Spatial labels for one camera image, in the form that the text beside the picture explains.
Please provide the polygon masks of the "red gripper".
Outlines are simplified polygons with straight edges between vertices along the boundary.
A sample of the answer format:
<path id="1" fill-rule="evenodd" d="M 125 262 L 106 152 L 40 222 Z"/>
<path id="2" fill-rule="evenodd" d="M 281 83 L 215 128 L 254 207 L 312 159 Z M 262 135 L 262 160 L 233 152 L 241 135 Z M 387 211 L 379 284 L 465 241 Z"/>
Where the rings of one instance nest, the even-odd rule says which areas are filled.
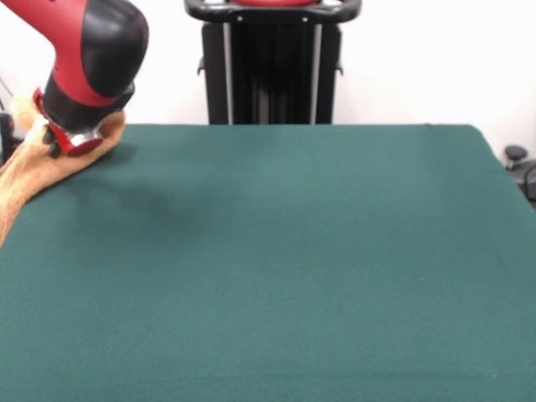
<path id="1" fill-rule="evenodd" d="M 40 88 L 36 89 L 33 93 L 33 103 L 46 120 L 42 143 L 49 145 L 49 156 L 52 159 L 57 159 L 61 154 L 79 157 L 91 152 L 102 143 L 103 138 L 98 128 L 71 133 L 55 125 L 44 111 L 43 95 Z"/>

